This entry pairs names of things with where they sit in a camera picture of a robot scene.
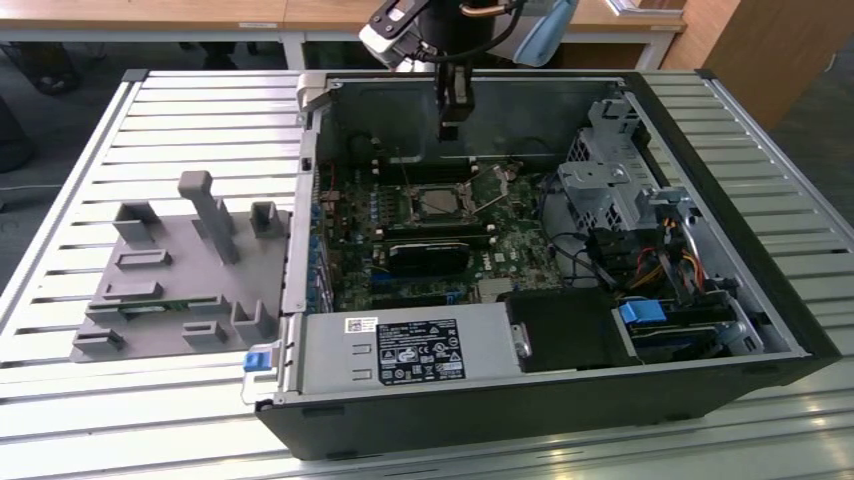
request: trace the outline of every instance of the motherboard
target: motherboard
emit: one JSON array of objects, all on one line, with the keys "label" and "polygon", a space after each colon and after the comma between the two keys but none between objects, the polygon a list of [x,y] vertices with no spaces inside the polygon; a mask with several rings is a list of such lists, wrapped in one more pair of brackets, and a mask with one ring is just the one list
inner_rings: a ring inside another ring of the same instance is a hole
[{"label": "motherboard", "polygon": [[334,311],[494,302],[562,283],[537,218],[545,175],[521,161],[321,169],[317,229]]}]

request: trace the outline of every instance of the blue latch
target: blue latch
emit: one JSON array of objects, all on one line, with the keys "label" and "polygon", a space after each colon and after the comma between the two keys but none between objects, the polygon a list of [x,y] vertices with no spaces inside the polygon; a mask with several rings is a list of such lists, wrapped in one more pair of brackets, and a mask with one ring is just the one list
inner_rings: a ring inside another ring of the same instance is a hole
[{"label": "blue latch", "polygon": [[618,307],[624,323],[664,322],[667,316],[657,300],[632,300]]},{"label": "blue latch", "polygon": [[272,370],[272,352],[248,352],[242,358],[244,372]]}]

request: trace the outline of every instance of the connector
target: connector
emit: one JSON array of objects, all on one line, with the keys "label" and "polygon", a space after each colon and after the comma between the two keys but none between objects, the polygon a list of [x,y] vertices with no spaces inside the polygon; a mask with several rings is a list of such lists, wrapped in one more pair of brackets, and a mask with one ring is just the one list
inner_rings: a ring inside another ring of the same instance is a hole
[{"label": "connector", "polygon": [[625,324],[667,321],[667,316],[657,300],[628,301],[620,305],[618,314]]}]

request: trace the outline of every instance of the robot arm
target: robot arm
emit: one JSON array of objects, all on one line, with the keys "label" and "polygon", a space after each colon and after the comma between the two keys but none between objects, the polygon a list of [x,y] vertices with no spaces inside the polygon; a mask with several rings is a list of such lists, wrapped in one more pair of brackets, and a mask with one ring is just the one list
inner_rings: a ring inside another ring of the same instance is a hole
[{"label": "robot arm", "polygon": [[458,125],[473,110],[473,58],[489,52],[541,66],[557,49],[576,2],[554,0],[544,10],[537,0],[510,0],[502,5],[497,0],[382,3],[358,38],[388,68],[405,61],[434,64],[438,140],[456,139]]}]

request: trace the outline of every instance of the circuit board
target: circuit board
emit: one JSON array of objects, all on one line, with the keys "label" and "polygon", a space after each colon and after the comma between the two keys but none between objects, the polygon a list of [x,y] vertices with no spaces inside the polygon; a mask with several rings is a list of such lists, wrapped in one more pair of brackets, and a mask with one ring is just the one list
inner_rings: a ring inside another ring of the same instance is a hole
[{"label": "circuit board", "polygon": [[[496,283],[488,282],[494,279],[504,279],[497,285],[506,291],[561,285],[533,212],[541,175],[516,174],[506,167],[505,162],[477,162],[472,178],[458,184],[382,185],[369,169],[340,166],[336,179],[332,172],[322,175],[334,311],[494,301],[494,295],[477,288],[486,284],[494,288]],[[494,181],[504,172],[509,181]],[[468,202],[466,208],[457,209],[450,198]],[[390,275],[381,266],[388,242],[377,240],[377,228],[445,224],[488,224],[492,232],[489,242],[470,249],[464,271],[441,277]]]}]

